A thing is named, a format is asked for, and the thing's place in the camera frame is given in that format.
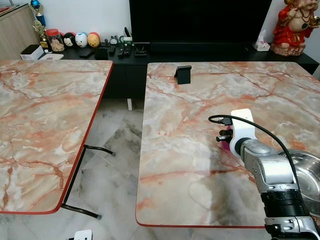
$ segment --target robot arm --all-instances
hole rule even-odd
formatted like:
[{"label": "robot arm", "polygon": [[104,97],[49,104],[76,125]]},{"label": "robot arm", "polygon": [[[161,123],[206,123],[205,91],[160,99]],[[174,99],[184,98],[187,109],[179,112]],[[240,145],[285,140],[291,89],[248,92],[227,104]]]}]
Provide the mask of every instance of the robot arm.
[{"label": "robot arm", "polygon": [[[249,109],[235,110],[231,115],[253,121]],[[265,229],[272,240],[320,240],[319,228],[304,205],[288,159],[258,141],[253,126],[239,120],[231,124],[228,135],[217,137],[217,141],[227,141],[230,151],[241,157],[254,175],[264,203]]]}]

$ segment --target plush toy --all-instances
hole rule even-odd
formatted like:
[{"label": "plush toy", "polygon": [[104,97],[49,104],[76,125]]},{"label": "plush toy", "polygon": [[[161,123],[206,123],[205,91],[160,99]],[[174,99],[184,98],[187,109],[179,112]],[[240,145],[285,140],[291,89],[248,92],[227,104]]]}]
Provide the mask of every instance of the plush toy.
[{"label": "plush toy", "polygon": [[87,34],[84,32],[78,32],[75,35],[75,42],[80,48],[85,48],[88,44]]},{"label": "plush toy", "polygon": [[74,32],[67,32],[63,36],[63,42],[66,47],[75,47],[76,46],[76,34]]},{"label": "plush toy", "polygon": [[94,31],[90,32],[88,35],[88,44],[93,48],[99,47],[100,46],[99,34]]}]

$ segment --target white box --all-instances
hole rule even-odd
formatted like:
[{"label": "white box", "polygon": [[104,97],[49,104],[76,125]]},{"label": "white box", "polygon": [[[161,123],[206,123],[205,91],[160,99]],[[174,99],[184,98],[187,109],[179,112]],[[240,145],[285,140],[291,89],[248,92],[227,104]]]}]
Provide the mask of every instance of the white box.
[{"label": "white box", "polygon": [[40,45],[29,45],[25,50],[20,53],[22,60],[37,60],[44,54],[44,50]]}]

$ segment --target black cable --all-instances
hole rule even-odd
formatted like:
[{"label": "black cable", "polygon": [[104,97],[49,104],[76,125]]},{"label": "black cable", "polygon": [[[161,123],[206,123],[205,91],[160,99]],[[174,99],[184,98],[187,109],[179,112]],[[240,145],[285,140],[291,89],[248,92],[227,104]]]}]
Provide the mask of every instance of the black cable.
[{"label": "black cable", "polygon": [[106,149],[106,148],[104,148],[104,147],[90,146],[90,145],[86,145],[86,144],[84,144],[83,147],[84,147],[85,149],[92,149],[92,150],[104,151],[104,152],[106,152],[106,153],[108,153],[108,154],[111,154],[112,156],[115,156],[115,155],[116,155],[113,151],[110,151],[110,150],[108,150],[108,149]]},{"label": "black cable", "polygon": [[256,127],[257,129],[260,129],[261,131],[263,131],[264,133],[268,134],[270,137],[272,137],[280,146],[281,148],[283,149],[289,163],[290,163],[290,166],[292,168],[292,172],[293,172],[293,175],[294,175],[294,178],[295,178],[295,181],[296,181],[296,185],[298,187],[298,191],[299,193],[301,193],[301,190],[300,190],[300,186],[299,186],[299,183],[298,183],[298,177],[297,177],[297,172],[296,172],[296,168],[295,168],[295,165],[294,165],[294,161],[292,160],[291,158],[291,155],[288,151],[288,149],[286,148],[286,146],[282,143],[282,141],[280,141],[279,138],[277,138],[276,135],[274,135],[272,132],[270,132],[269,130],[265,129],[264,127],[260,126],[259,124],[256,124],[252,121],[249,121],[247,119],[244,119],[242,117],[238,117],[238,116],[232,116],[232,115],[214,115],[214,116],[210,116],[208,118],[208,120],[212,123],[215,123],[215,124],[223,124],[222,120],[213,120],[213,119],[216,119],[216,118],[228,118],[228,119],[236,119],[236,120],[239,120],[241,122],[245,122],[247,124],[250,124],[254,127]]}]

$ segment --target marble tabletop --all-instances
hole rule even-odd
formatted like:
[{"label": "marble tabletop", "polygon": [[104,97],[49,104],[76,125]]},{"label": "marble tabletop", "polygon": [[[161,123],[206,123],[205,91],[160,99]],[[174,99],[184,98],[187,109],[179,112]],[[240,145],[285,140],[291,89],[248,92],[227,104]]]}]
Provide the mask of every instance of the marble tabletop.
[{"label": "marble tabletop", "polygon": [[[191,84],[177,85],[177,66]],[[136,221],[143,226],[262,228],[264,205],[208,117],[249,108],[290,149],[320,156],[320,82],[293,62],[148,65]],[[280,151],[256,130],[257,138]]]},{"label": "marble tabletop", "polygon": [[0,61],[0,213],[59,209],[112,65]]}]

